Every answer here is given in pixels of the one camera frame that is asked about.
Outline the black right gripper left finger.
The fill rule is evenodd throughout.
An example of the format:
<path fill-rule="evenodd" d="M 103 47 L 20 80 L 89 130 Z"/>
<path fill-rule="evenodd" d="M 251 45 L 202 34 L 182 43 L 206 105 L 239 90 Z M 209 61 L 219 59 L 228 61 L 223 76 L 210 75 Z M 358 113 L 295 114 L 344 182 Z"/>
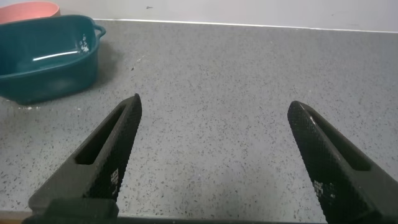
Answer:
<path fill-rule="evenodd" d="M 142 116 L 138 94 L 120 102 L 73 154 L 34 192 L 29 208 L 42 213 L 59 198 L 117 200 Z"/>

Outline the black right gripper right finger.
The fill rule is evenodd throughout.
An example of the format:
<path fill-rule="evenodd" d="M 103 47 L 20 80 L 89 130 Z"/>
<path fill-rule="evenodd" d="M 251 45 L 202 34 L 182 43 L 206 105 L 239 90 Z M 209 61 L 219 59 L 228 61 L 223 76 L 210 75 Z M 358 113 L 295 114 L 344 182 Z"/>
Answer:
<path fill-rule="evenodd" d="M 397 181 L 309 105 L 287 118 L 328 223 L 397 223 Z"/>

